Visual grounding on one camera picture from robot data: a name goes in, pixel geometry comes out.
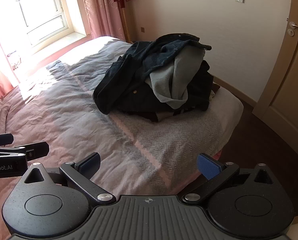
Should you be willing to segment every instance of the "bed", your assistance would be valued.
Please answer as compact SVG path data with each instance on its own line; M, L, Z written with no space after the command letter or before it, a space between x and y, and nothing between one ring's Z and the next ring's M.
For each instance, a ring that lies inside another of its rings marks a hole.
M13 146L48 142L48 156L36 160L45 167L99 152L101 167L91 180L116 197L181 191L200 175L200 152L219 157L243 105L221 87L206 112L194 110L158 123L118 111L102 114L93 90L129 47L100 37L41 68L0 100L0 133L12 133ZM1 208L18 180L0 179L0 239L9 235Z

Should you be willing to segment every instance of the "door handle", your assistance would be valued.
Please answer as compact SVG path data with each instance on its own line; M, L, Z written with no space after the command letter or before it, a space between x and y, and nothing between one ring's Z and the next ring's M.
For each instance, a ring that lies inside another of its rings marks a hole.
M290 22L290 27L292 29L298 28L298 26L294 22Z

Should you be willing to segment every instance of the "gray cloth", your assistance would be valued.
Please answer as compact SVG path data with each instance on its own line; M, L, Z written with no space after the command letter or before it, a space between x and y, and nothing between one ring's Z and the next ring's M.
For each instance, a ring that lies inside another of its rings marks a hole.
M160 102L178 109L188 100L187 85L198 72L204 54L204 49L185 46L173 61L151 72L145 82Z

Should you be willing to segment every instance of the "window sill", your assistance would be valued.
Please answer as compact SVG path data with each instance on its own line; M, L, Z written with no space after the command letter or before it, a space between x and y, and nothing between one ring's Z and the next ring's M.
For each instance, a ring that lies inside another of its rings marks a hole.
M38 69L49 63L57 60L74 47L91 40L91 35L83 35L80 33L70 33L67 36L44 47L35 54L27 57L19 67L14 70L15 75L20 82L25 81L30 75L35 73Z

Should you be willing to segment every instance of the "wooden door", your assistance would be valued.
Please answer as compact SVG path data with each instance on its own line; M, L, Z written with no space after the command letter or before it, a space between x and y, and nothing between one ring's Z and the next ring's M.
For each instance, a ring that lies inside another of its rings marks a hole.
M291 2L279 56L253 114L298 153L298 28L290 22L298 25L298 0Z

